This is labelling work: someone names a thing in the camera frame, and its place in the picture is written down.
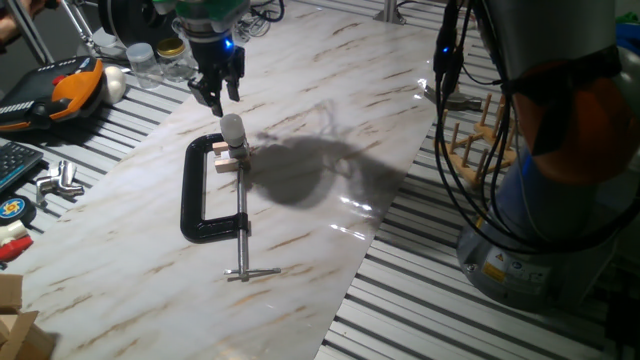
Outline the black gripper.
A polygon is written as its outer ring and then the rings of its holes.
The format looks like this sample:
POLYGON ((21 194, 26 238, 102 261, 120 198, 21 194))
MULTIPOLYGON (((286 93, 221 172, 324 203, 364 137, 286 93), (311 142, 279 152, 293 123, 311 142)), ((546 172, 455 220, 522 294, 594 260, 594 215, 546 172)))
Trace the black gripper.
POLYGON ((191 50, 198 64, 195 77, 187 85, 196 101, 208 107, 217 117, 223 116, 220 90, 212 82, 225 80, 232 101, 240 100, 240 79, 245 74, 245 49, 235 47, 231 35, 217 38, 213 42, 191 42, 191 50))

